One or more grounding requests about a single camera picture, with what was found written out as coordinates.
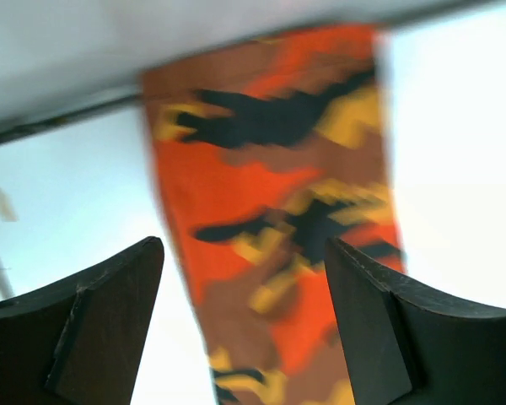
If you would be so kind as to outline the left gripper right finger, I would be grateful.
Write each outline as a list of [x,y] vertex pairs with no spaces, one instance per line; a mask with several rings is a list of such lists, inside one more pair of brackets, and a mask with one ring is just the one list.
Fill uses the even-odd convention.
[[358,404],[506,404],[506,309],[465,300],[338,239],[326,276]]

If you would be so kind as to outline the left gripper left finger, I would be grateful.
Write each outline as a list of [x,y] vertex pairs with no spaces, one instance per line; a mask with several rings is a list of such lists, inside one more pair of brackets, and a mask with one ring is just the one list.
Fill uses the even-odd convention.
[[150,236],[0,301],[0,404],[128,404],[164,264]]

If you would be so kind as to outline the orange camouflage trousers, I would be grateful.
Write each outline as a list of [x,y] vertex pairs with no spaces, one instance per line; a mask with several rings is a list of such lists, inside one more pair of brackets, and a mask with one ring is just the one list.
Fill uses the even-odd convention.
[[376,34],[292,30],[142,76],[164,215],[221,404],[354,401],[326,240],[404,268]]

